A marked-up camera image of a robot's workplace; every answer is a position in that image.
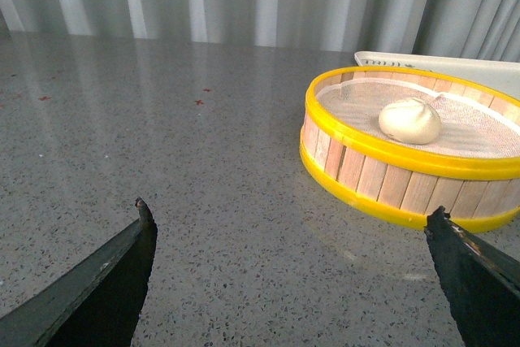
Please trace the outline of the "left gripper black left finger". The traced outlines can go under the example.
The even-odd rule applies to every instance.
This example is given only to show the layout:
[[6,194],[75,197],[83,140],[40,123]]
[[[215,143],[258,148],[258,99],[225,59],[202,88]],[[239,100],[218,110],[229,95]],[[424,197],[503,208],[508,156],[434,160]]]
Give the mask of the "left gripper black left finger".
[[1,319],[3,346],[129,346],[148,292],[158,228],[139,218]]

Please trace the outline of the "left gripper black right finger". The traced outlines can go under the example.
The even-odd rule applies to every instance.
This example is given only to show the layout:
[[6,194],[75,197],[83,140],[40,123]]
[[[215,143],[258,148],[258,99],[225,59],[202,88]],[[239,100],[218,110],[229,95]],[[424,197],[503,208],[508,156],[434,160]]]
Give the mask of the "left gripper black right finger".
[[466,346],[519,345],[519,261],[450,219],[427,216],[427,244]]

